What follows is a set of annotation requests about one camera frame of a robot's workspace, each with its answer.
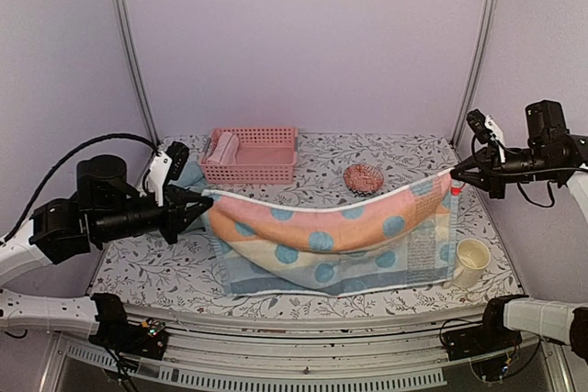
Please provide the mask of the pink perforated plastic basket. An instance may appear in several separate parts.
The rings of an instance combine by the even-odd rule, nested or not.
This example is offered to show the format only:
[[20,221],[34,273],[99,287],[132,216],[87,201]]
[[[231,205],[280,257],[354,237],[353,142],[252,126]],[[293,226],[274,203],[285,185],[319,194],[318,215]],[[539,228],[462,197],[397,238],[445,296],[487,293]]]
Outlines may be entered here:
[[[225,131],[239,138],[236,164],[207,164],[219,136]],[[290,184],[298,159],[298,136],[295,127],[215,128],[198,165],[211,184]]]

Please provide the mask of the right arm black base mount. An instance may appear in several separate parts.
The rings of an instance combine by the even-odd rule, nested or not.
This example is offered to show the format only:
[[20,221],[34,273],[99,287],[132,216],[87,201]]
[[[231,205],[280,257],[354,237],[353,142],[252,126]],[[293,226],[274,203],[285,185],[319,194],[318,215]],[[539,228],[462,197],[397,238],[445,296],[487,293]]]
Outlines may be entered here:
[[526,298],[526,295],[510,295],[491,299],[486,305],[480,322],[465,319],[447,320],[439,331],[439,340],[446,349],[450,361],[456,361],[504,351],[497,359],[474,362],[471,369],[482,382],[504,380],[520,349],[523,339],[520,331],[508,330],[503,324],[503,314],[508,302]]

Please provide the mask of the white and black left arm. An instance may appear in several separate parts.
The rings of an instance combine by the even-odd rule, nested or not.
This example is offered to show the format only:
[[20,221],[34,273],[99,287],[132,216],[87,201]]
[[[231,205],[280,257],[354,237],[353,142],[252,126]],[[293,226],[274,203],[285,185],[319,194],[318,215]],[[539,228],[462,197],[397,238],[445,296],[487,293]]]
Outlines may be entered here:
[[45,329],[105,338],[129,349],[142,330],[128,322],[115,295],[85,296],[79,288],[18,288],[34,276],[49,280],[58,265],[80,263],[112,241],[158,232],[174,244],[212,207],[211,198],[170,184],[183,164],[160,153],[150,167],[152,190],[143,195],[127,181],[127,164],[98,155],[77,165],[77,189],[34,210],[1,240],[1,328]]

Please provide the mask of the pink towel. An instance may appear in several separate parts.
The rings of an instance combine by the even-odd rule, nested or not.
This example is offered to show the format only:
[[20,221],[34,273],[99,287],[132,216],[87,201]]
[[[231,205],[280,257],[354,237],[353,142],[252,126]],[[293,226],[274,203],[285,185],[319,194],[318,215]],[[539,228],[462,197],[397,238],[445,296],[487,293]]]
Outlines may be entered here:
[[237,135],[225,131],[218,138],[216,147],[207,159],[207,164],[212,165],[234,165],[236,164],[237,151],[240,141]]

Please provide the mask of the blue patterned towel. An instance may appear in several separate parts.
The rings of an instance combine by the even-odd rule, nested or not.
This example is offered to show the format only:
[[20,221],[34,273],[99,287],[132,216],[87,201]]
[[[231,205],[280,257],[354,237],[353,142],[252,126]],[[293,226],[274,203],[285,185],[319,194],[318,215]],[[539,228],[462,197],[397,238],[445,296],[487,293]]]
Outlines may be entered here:
[[454,276],[458,194],[448,171],[335,208],[207,190],[203,216],[226,294],[346,297]]

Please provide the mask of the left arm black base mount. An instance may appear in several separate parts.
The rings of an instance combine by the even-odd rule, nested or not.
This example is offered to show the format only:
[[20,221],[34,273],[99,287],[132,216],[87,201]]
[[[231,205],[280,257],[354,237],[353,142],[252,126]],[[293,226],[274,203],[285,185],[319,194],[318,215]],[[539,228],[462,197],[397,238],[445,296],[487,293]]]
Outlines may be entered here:
[[163,360],[169,340],[163,321],[148,318],[139,324],[129,322],[122,301],[113,294],[94,294],[90,300],[96,306],[98,324],[97,330],[88,337],[90,343],[116,355],[123,353]]

